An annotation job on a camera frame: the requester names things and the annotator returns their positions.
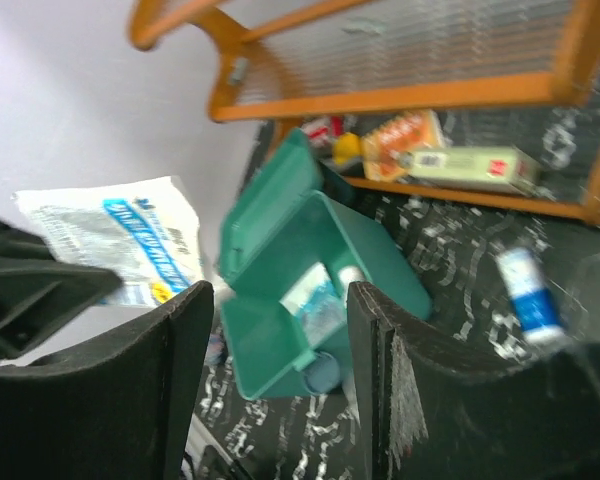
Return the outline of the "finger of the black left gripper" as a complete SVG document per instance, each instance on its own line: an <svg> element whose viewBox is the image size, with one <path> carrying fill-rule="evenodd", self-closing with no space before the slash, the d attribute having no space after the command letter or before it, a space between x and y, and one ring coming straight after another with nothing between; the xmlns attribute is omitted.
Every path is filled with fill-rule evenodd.
<svg viewBox="0 0 600 480"><path fill-rule="evenodd" d="M41 237L0 220L0 361L31 351L121 285L109 269L56 260Z"/></svg>

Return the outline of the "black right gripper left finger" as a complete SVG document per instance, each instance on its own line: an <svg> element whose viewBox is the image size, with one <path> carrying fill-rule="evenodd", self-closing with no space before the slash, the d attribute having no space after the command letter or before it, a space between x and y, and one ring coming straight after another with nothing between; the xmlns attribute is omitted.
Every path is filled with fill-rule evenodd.
<svg viewBox="0 0 600 480"><path fill-rule="evenodd" d="M200 281L26 366L0 367L0 479L175 479L214 316Z"/></svg>

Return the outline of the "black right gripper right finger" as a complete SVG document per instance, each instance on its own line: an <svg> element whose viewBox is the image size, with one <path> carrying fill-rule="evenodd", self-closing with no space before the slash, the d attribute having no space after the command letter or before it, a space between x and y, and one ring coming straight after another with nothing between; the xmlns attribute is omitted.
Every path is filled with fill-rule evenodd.
<svg viewBox="0 0 600 480"><path fill-rule="evenodd" d="M347 307L366 478L600 479L600 343L516 364L369 283Z"/></svg>

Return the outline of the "white blue-label packet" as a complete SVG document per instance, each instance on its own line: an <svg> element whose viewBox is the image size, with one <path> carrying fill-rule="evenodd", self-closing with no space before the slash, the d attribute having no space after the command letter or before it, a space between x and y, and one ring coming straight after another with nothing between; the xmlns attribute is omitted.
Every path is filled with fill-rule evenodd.
<svg viewBox="0 0 600 480"><path fill-rule="evenodd" d="M176 176L21 190L14 201L57 260L121 278L106 305L153 308L205 277L199 217Z"/></svg>

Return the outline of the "green plastic medicine box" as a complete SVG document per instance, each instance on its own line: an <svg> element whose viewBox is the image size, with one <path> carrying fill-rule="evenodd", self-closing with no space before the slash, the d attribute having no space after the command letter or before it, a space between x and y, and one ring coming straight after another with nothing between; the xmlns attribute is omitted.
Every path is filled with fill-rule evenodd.
<svg viewBox="0 0 600 480"><path fill-rule="evenodd" d="M378 287L419 319L431 299L386 229L292 131L226 215L218 270L231 288L221 319L242 397L309 396L352 366L348 288Z"/></svg>

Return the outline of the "white bottle green label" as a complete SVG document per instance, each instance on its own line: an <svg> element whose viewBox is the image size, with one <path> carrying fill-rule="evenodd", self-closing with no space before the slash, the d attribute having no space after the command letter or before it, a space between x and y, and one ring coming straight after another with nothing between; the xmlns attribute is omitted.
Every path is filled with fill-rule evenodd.
<svg viewBox="0 0 600 480"><path fill-rule="evenodd" d="M351 283L363 282L366 280L366 276L358 266L347 265L338 271L338 279L343 291L347 292Z"/></svg>

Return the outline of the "blue white cotton bag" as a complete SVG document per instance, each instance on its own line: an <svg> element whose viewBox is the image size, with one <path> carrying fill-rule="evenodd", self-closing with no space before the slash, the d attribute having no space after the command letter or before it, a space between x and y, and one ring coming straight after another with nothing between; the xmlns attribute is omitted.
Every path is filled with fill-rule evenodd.
<svg viewBox="0 0 600 480"><path fill-rule="evenodd" d="M346 323L344 302L320 262L312 265L291 286L280 303L297 320L312 348Z"/></svg>

